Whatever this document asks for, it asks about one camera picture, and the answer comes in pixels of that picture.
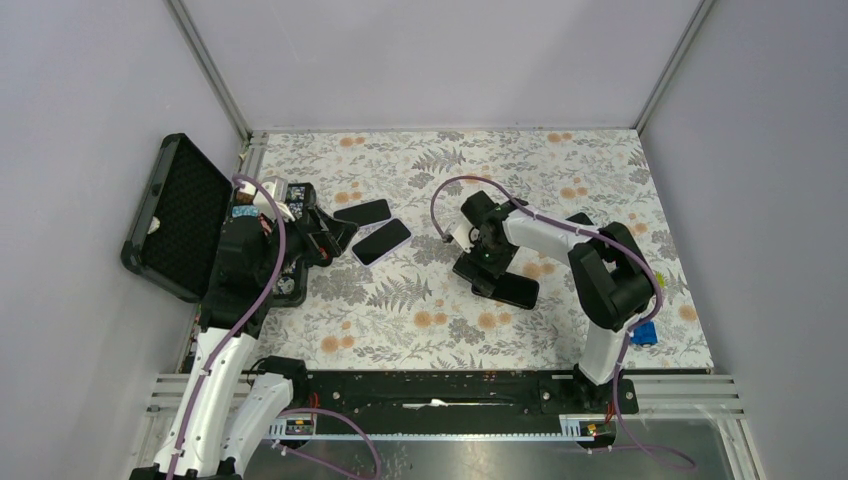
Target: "orange flower pattern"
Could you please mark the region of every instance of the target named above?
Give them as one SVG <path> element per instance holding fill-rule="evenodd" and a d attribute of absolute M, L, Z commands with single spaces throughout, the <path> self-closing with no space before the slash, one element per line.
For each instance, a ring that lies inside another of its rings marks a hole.
<path fill-rule="evenodd" d="M 627 366 L 712 366 L 633 131 L 272 133 L 258 177 L 272 172 L 311 182 L 330 213 L 385 198 L 413 237 L 370 269 L 349 249 L 329 267 L 310 269 L 306 301 L 271 310 L 254 356 L 304 358 L 319 369 L 571 368 L 588 320 L 567 265 L 519 250 L 510 271 L 539 282 L 532 311 L 477 297 L 451 272 L 460 250 L 433 231 L 430 194 L 452 176 L 476 174 L 539 211 L 627 225 L 666 296 L 655 322 L 659 345 L 632 348 Z M 501 201 L 480 182 L 449 185 L 436 206 L 443 226 L 480 189 Z"/>

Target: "black carrying case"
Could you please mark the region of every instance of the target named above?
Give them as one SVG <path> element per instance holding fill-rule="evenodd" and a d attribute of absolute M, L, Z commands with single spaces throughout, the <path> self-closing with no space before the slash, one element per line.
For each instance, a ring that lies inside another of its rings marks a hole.
<path fill-rule="evenodd" d="M 186 302 L 209 287 L 233 185 L 184 133 L 162 140 L 135 220 L 121 249 L 131 272 Z M 153 218 L 159 228 L 148 234 Z"/>

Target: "black smartphone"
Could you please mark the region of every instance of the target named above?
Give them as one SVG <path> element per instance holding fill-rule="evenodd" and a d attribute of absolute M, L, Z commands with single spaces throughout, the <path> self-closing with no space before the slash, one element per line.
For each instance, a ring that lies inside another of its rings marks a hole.
<path fill-rule="evenodd" d="M 410 238 L 412 233 L 403 222 L 395 218 L 360 240 L 350 250 L 359 263 L 370 267 L 403 246 Z"/>
<path fill-rule="evenodd" d="M 471 293 L 480 297 L 485 296 L 473 285 L 471 286 Z M 533 310 L 536 307 L 536 299 L 538 297 L 539 282 L 532 278 L 505 272 L 498 279 L 495 285 L 495 291 L 487 298 L 512 305 L 513 307 Z"/>
<path fill-rule="evenodd" d="M 380 199 L 336 210 L 336 212 L 333 213 L 333 217 L 336 220 L 353 222 L 360 227 L 364 227 L 366 225 L 385 222 L 392 218 L 392 212 L 389 211 L 389 202 L 385 199 Z"/>

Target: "table surface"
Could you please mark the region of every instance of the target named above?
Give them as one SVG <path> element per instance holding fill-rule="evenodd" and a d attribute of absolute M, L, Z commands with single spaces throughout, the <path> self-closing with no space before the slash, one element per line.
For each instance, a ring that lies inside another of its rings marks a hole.
<path fill-rule="evenodd" d="M 510 271 L 541 285 L 531 311 L 476 297 L 451 272 L 460 250 L 440 241 L 429 202 L 441 182 L 463 174 L 501 182 L 554 216 L 585 212 L 598 225 L 626 224 L 666 299 L 655 320 L 659 343 L 632 347 L 626 366 L 712 366 L 632 130 L 271 134 L 259 178 L 311 182 L 328 213 L 385 198 L 413 238 L 370 269 L 349 250 L 328 268 L 310 269 L 306 302 L 272 310 L 253 357 L 301 358 L 310 369 L 571 368 L 580 358 L 588 319 L 567 265 L 519 251 Z M 502 201 L 488 185 L 455 183 L 437 203 L 442 224 L 480 189 Z M 362 229 L 353 242 L 370 231 Z"/>

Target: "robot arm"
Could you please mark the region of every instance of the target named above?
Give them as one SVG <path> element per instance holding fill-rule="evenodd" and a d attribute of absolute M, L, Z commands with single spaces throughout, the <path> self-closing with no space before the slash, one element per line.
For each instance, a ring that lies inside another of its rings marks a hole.
<path fill-rule="evenodd" d="M 193 478 L 189 477 L 191 471 L 196 478 L 212 477 L 222 471 L 243 474 L 268 425 L 292 400 L 291 380 L 280 374 L 265 373 L 256 379 L 250 395 L 232 420 L 224 423 L 242 366 L 256 343 L 249 335 L 230 339 L 211 371 L 203 371 L 206 356 L 226 333 L 220 328 L 209 328 L 197 337 L 196 358 L 186 391 L 193 390 L 199 376 L 208 378 L 201 386 L 186 429 L 175 478 Z M 167 473 L 188 401 L 189 395 L 184 395 L 168 437 L 154 457 L 157 471 L 151 471 L 149 478 L 160 478 Z"/>
<path fill-rule="evenodd" d="M 452 239 L 464 253 L 453 271 L 471 282 L 475 294 L 533 308 L 538 284 L 506 272 L 519 247 L 571 266 L 580 305 L 591 321 L 577 370 L 590 387 L 608 385 L 627 329 L 639 320 L 654 294 L 638 265 L 600 240 L 536 221 L 510 202 L 497 205 L 484 192 L 469 197 L 461 210 L 464 219 L 452 232 Z M 581 230 L 615 240 L 642 257 L 633 236 L 620 223 L 598 228 L 584 214 L 568 221 L 579 224 Z M 535 288 L 528 290 L 528 284 Z M 527 301 L 526 292 L 508 297 L 521 288 L 533 292 L 532 301 Z"/>

